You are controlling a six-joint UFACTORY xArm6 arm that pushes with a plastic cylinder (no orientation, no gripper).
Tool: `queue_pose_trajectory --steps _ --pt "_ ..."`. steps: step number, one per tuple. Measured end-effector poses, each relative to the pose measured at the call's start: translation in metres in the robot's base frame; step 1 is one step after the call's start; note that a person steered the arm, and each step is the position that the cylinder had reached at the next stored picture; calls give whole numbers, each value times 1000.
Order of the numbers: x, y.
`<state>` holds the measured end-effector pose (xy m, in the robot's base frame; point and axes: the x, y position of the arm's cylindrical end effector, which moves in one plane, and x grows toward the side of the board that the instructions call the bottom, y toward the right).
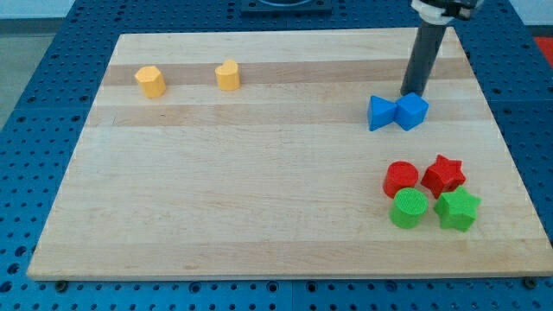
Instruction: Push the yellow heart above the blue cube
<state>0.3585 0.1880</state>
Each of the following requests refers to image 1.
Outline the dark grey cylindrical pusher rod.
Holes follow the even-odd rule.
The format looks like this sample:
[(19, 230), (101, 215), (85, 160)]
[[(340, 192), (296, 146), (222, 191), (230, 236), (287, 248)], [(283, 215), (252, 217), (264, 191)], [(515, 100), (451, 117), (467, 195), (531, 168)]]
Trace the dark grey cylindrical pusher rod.
[(446, 25), (425, 21), (419, 25), (400, 88), (402, 96), (412, 92), (418, 96), (423, 95), (446, 29)]

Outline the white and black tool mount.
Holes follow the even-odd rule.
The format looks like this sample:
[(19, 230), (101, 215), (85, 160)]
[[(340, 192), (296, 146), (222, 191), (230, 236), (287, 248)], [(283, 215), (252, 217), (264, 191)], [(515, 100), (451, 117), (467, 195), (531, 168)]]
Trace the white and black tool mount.
[(484, 0), (412, 0), (411, 8), (429, 24), (448, 24), (454, 19), (468, 21)]

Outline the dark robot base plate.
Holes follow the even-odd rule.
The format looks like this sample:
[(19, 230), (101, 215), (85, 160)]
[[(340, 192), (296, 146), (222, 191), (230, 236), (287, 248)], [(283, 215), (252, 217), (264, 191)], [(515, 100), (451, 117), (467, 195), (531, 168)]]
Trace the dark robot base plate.
[(331, 13), (332, 0), (241, 0), (241, 16)]

